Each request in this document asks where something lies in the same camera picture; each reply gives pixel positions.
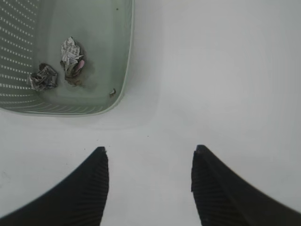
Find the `small debris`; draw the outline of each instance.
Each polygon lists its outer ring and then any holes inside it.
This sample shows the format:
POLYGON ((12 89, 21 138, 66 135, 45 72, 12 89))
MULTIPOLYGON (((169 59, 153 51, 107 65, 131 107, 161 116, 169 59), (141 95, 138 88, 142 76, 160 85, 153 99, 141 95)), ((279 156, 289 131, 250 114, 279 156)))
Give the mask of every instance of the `small debris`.
POLYGON ((48 64, 42 63, 39 72, 29 75, 28 83, 33 90, 44 91, 57 87, 57 72, 48 64))
POLYGON ((110 98, 114 97, 116 94, 116 89, 113 89, 113 91, 110 93, 110 98))
POLYGON ((85 66, 83 55, 79 45, 75 43, 72 37, 69 37, 61 46, 61 66, 65 71, 65 80, 73 85, 79 86, 82 81, 79 79, 81 71, 85 66))

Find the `debris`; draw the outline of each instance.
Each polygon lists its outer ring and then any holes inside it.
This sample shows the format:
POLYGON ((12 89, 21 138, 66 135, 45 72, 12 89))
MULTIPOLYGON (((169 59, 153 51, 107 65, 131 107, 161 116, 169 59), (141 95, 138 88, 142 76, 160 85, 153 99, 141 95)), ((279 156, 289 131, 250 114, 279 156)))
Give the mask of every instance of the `debris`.
POLYGON ((116 89, 113 89, 113 91, 110 93, 110 98, 114 97, 116 94, 116 89))
POLYGON ((86 62, 83 60, 84 56, 81 55, 79 45, 75 43, 72 37, 63 42, 61 55, 61 66, 65 71, 65 80, 73 86, 81 85, 82 81, 79 76, 86 62))
POLYGON ((29 83, 33 90, 44 91, 57 87, 57 72, 48 64, 42 63, 39 72, 29 75, 29 83))

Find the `crumpled newspaper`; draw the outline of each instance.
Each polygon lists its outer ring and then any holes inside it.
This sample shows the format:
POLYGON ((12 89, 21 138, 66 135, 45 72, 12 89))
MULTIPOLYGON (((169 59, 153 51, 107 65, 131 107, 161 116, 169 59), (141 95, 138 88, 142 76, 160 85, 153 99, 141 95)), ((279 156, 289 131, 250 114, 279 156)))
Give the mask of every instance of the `crumpled newspaper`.
POLYGON ((78 86, 82 84, 79 79, 81 70, 85 65, 81 50, 72 37, 69 37, 61 46, 61 66, 65 71, 65 80, 71 85, 78 86))
POLYGON ((29 75, 29 83, 33 90, 44 91, 57 87, 57 72, 47 64, 40 64, 39 72, 29 75))

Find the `plastic basket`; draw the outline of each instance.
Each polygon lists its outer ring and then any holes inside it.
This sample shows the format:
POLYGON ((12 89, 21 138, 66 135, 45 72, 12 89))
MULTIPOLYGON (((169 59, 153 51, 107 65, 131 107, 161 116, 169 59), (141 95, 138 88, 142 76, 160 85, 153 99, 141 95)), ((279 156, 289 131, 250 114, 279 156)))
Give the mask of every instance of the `plastic basket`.
POLYGON ((0 0, 0 107, 44 115, 112 109, 124 95, 133 27, 134 0, 0 0), (69 36, 87 52, 82 87, 67 84, 60 66, 69 36), (28 76, 40 63, 58 71, 57 88, 31 89, 28 76))

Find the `perforated basket wall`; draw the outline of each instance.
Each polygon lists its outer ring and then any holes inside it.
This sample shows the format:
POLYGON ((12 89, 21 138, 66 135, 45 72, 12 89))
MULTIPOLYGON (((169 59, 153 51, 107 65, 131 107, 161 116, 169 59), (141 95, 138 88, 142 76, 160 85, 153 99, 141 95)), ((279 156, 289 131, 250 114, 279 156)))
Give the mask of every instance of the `perforated basket wall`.
MULTIPOLYGON (((43 0, 0 0, 0 107, 19 113, 81 115, 108 106, 55 105, 26 83, 33 72, 35 38, 43 0)), ((133 0, 125 0, 127 26, 132 26, 133 0)), ((130 43, 131 35, 125 37, 130 43)))

